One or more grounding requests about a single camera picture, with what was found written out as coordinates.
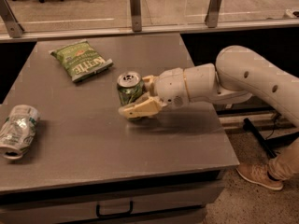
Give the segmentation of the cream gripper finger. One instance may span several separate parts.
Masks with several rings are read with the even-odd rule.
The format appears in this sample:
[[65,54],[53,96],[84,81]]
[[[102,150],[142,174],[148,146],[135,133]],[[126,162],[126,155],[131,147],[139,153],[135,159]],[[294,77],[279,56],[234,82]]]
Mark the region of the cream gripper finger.
[[150,117],[158,114],[164,106],[162,100],[158,97],[148,97],[140,99],[119,108],[121,116],[127,119],[136,119],[142,117]]
[[144,87],[146,91],[149,93],[154,93],[154,81],[156,79],[156,76],[150,75],[146,77],[142,77],[142,80],[144,82]]

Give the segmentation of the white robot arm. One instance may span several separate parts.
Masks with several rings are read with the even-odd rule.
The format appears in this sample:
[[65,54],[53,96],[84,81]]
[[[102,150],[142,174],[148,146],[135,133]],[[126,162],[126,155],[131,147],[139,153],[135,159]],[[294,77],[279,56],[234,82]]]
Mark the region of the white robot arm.
[[119,109],[128,119],[150,117],[165,107],[195,102],[231,105],[257,96],[299,127],[299,78],[245,47],[222,49],[215,63],[175,68],[143,80],[146,92]]

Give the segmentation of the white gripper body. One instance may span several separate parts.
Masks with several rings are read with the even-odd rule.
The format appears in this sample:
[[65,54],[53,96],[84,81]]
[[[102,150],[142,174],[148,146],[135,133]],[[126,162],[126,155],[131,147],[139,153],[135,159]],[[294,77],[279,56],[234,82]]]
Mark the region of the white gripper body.
[[218,96],[215,66],[208,63],[164,71],[154,78],[150,92],[171,109],[194,102],[212,103]]

